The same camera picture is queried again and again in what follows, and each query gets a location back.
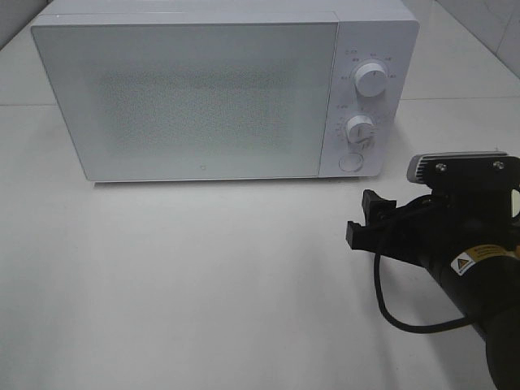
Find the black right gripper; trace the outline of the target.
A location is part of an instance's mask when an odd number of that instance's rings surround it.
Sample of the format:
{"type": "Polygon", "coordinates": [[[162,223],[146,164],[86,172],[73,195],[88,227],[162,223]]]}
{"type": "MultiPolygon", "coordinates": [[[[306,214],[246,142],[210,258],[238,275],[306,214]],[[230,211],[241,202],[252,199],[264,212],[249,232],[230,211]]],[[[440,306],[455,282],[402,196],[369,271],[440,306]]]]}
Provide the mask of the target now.
{"type": "Polygon", "coordinates": [[[478,245],[519,250],[519,217],[511,215],[509,191],[436,194],[429,203],[406,211],[392,225],[385,220],[396,209],[396,200],[365,189],[365,225],[347,222],[345,239],[349,247],[376,251],[382,244],[383,256],[424,268],[478,245]]]}

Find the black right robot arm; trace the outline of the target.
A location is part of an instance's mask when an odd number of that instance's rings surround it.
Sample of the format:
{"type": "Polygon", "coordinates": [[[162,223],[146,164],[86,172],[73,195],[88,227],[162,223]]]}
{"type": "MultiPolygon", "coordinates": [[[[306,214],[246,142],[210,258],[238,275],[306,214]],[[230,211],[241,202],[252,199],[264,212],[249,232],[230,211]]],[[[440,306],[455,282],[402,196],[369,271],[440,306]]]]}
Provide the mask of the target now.
{"type": "Polygon", "coordinates": [[[408,333],[434,334],[472,326],[485,343],[487,367],[498,389],[519,387],[519,222],[508,190],[434,191],[404,206],[375,191],[362,194],[365,223],[348,222],[351,249],[374,254],[379,311],[408,333]],[[396,318],[384,301],[381,258],[426,270],[460,318],[413,325],[396,318]]]}

